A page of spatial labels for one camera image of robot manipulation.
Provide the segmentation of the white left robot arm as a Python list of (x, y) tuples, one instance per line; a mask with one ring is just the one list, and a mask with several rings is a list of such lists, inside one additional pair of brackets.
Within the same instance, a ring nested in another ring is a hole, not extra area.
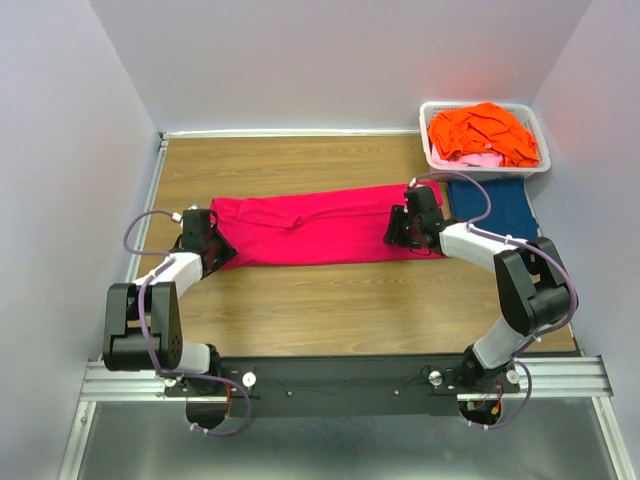
[(162, 262), (143, 277), (109, 287), (103, 362), (112, 372), (152, 371), (201, 395), (237, 388), (224, 377), (215, 346), (187, 341), (180, 297), (236, 255), (218, 228), (185, 230)]

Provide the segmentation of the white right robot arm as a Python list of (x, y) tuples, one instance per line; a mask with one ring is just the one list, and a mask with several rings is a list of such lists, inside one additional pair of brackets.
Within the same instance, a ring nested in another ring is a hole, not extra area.
[(547, 238), (527, 242), (445, 220), (435, 210), (413, 215), (394, 205), (384, 242), (459, 258), (495, 275), (500, 317), (466, 348), (458, 368), (460, 382), (471, 391), (493, 384), (516, 356), (562, 328), (577, 310), (575, 287)]

